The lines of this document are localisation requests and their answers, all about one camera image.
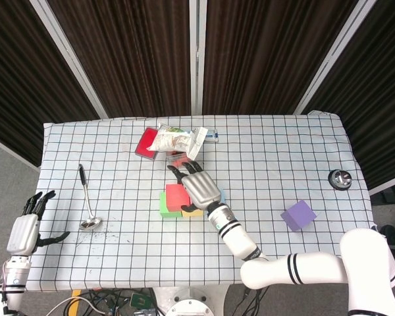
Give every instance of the metal spoon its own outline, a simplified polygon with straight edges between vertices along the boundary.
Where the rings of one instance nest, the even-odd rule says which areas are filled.
[[[99,217],[95,217],[95,215],[92,214],[90,196],[88,195],[88,186],[86,185],[85,171],[81,164],[79,164],[79,175],[80,181],[82,181],[82,186],[84,187],[86,206],[88,207],[88,213],[90,214],[90,217],[79,225],[79,229],[91,230],[99,225],[101,219]]]

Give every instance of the purple block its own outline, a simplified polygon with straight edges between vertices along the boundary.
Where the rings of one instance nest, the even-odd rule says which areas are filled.
[[[299,201],[281,214],[281,217],[287,223],[288,227],[295,232],[315,219],[316,214],[314,214],[305,201]]]

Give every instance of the red box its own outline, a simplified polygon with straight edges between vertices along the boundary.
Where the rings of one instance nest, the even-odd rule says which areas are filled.
[[[182,210],[182,205],[191,204],[190,197],[181,184],[166,184],[165,196],[169,212],[179,212]]]
[[[157,136],[157,134],[158,134],[158,130],[150,127],[146,128],[145,132],[142,134],[142,137],[140,138],[138,146],[136,147],[135,154],[143,158],[155,160],[158,151],[150,151],[147,150],[147,148],[150,145],[152,145],[152,142]]]

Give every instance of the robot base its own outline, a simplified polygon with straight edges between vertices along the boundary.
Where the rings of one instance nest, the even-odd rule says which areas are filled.
[[[166,316],[223,316],[229,285],[154,288],[158,306]]]

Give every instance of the dark curtain panel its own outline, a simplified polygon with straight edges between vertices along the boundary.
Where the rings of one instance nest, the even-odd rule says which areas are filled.
[[[341,116],[371,189],[395,178],[395,1],[379,0],[306,108]]]
[[[208,0],[203,114],[291,114],[357,1]]]
[[[98,119],[29,0],[0,0],[0,142],[41,164],[43,123]]]
[[[48,2],[110,117],[190,114],[187,0]]]

